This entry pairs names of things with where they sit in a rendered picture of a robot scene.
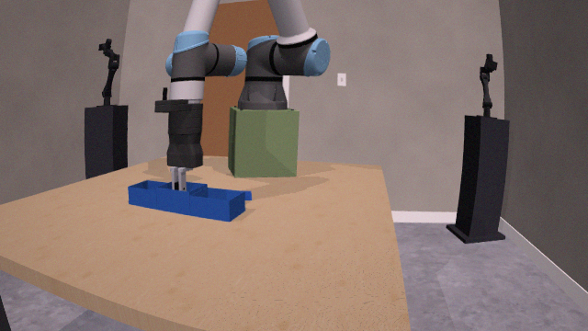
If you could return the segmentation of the blue three-compartment bin rack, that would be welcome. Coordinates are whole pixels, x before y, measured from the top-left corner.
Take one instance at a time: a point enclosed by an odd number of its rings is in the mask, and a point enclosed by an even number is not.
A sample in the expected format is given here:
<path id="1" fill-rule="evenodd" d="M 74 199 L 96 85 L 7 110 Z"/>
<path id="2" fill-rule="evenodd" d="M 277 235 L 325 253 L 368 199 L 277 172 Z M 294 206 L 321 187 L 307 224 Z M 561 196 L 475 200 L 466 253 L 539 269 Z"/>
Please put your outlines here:
<path id="1" fill-rule="evenodd" d="M 172 189 L 172 182 L 145 180 L 128 186 L 128 192 L 130 205 L 211 220 L 231 222 L 245 212 L 245 191 L 208 184 L 187 182 L 182 191 Z"/>

